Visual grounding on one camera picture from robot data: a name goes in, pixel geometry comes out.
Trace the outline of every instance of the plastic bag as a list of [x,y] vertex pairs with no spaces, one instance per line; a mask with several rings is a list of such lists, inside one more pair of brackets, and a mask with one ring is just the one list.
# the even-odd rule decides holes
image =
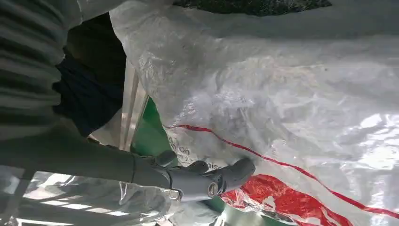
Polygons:
[[4,203],[7,211],[3,217],[9,220],[3,222],[10,226],[134,226],[163,221],[179,206],[178,200],[170,198],[177,197],[177,191],[157,187],[41,171],[30,182],[14,175],[16,179],[5,180],[8,189],[1,194],[16,187],[13,181],[26,183],[26,190],[19,195],[13,192],[14,197]]
[[399,225],[399,5],[283,16],[130,1],[111,12],[181,164],[242,157],[223,199],[299,225]]

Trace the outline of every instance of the transparent plastic wrap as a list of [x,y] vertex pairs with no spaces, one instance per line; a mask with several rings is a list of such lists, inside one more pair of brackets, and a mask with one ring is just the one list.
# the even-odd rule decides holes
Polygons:
[[399,2],[331,2],[255,17],[130,1],[111,20],[181,164],[256,163],[228,204],[396,226]]
[[36,172],[22,194],[8,202],[19,202],[10,226],[141,225],[167,219],[179,204],[172,190],[48,172]]

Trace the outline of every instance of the red stripe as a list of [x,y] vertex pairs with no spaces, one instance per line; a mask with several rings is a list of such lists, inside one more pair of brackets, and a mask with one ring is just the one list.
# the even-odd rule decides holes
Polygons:
[[332,194],[335,195],[336,197],[338,197],[338,198],[344,200],[345,202],[347,202],[347,203],[349,203],[349,204],[352,204],[352,205],[356,206],[357,208],[359,208],[359,209],[361,209],[361,210],[364,210],[364,211],[367,211],[367,212],[371,212],[371,213],[386,214],[386,215],[389,215],[389,216],[391,216],[391,217],[394,217],[394,218],[399,219],[399,213],[396,213],[396,212],[393,212],[393,211],[390,211],[390,210],[381,209],[381,208],[367,207],[367,206],[363,205],[362,203],[360,203],[360,202],[358,202],[358,201],[356,201],[356,200],[353,200],[353,199],[351,199],[351,198],[349,198],[349,197],[346,197],[346,196],[343,195],[343,194],[340,194],[340,193],[338,193],[338,192],[335,192],[335,191],[329,189],[329,188],[326,187],[323,183],[321,183],[314,175],[312,175],[311,173],[305,171],[304,169],[302,169],[302,168],[300,168],[300,167],[298,167],[298,166],[294,166],[294,165],[291,165],[291,164],[288,164],[288,163],[285,163],[285,162],[280,162],[280,161],[277,161],[277,160],[268,158],[268,157],[266,157],[266,156],[263,156],[263,155],[261,155],[261,154],[255,152],[255,151],[251,150],[250,148],[247,148],[247,147],[245,147],[245,146],[242,146],[242,145],[233,143],[233,142],[231,142],[231,141],[225,140],[225,139],[221,138],[219,135],[217,135],[215,132],[213,132],[212,130],[210,130],[210,129],[208,129],[208,128],[202,128],[202,127],[196,127],[196,126],[190,126],[190,125],[177,125],[177,126],[172,126],[172,127],[167,127],[167,126],[164,126],[164,127],[167,128],[167,129],[173,129],[173,128],[179,127],[179,128],[189,129],[189,130],[192,130],[192,131],[209,132],[209,133],[212,133],[212,134],[215,135],[218,139],[222,140],[223,142],[225,142],[225,143],[227,143],[227,144],[230,144],[231,146],[234,146],[234,147],[237,147],[237,148],[240,148],[240,149],[244,149],[244,150],[246,150],[246,151],[249,151],[249,152],[251,152],[252,154],[254,154],[254,155],[256,155],[256,156],[261,157],[261,158],[263,158],[263,159],[265,159],[265,160],[274,162],[275,164],[278,164],[278,165],[281,165],[281,166],[288,166],[288,167],[292,167],[292,168],[296,169],[297,171],[301,172],[302,174],[304,174],[304,175],[306,175],[306,176],[308,176],[308,177],[310,177],[310,178],[316,180],[317,182],[319,182],[321,185],[323,185],[323,187],[325,187],[330,193],[332,193]]

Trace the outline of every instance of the screw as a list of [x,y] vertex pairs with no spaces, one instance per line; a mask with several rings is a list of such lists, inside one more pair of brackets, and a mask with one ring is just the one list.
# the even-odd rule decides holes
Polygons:
[[209,185],[209,187],[208,187],[208,195],[209,195],[210,197],[215,196],[215,195],[217,194],[217,190],[218,190],[217,184],[216,184],[215,182],[212,182],[212,183]]

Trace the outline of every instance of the gray sleeve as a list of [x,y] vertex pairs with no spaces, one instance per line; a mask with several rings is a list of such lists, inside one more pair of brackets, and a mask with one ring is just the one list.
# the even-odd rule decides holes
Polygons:
[[80,171],[87,173],[104,168],[112,170],[103,170],[99,177],[130,180],[131,174],[117,175],[132,171],[133,158],[129,153],[90,144],[71,134],[60,126],[52,110],[60,101],[52,85],[61,78],[55,65],[64,57],[68,30],[120,3],[108,2],[111,3],[103,0],[0,2],[1,165],[42,171],[62,169],[62,173],[71,174],[78,166],[86,166]]

